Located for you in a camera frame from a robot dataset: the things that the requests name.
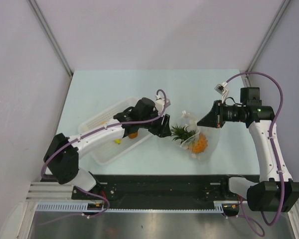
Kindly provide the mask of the toy pineapple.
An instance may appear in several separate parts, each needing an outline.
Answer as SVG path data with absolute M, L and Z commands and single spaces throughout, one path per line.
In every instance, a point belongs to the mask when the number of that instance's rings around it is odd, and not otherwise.
M 175 125 L 171 127 L 171 133 L 172 140 L 192 154 L 203 153 L 208 146 L 207 137 L 195 126 Z

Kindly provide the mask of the clear zip top bag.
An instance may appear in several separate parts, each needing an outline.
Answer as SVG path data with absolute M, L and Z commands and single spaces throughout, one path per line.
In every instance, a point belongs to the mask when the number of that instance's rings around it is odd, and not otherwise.
M 198 121 L 194 113 L 183 110 L 181 117 L 170 127 L 171 137 L 193 160 L 205 162 L 211 159 L 218 145 L 220 130 L 199 126 Z

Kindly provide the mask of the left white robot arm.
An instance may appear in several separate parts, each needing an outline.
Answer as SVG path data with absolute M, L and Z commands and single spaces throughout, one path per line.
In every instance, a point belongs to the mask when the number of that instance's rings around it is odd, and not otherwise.
M 92 173 L 79 167 L 79 160 L 93 151 L 116 139 L 123 139 L 146 129 L 158 137 L 171 136 L 169 129 L 170 116 L 165 114 L 170 101 L 157 97 L 155 101 L 141 98 L 134 106 L 116 113 L 106 123 L 83 134 L 66 137 L 63 133 L 54 136 L 43 159 L 42 173 L 49 169 L 60 184 L 69 183 L 82 189 L 89 199 L 99 196 L 100 186 Z

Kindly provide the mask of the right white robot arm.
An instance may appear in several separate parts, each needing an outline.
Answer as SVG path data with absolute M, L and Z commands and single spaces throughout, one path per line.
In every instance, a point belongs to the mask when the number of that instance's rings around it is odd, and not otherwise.
M 283 160 L 273 108 L 262 104 L 258 87 L 242 88 L 240 103 L 231 106 L 225 104 L 228 95 L 225 86 L 219 84 L 215 90 L 222 98 L 214 101 L 211 111 L 197 125 L 222 128 L 226 122 L 245 123 L 255 144 L 260 169 L 258 183 L 231 177 L 221 185 L 220 195 L 226 200 L 236 195 L 243 197 L 251 211 L 289 212 L 299 199 L 299 182 L 292 179 Z

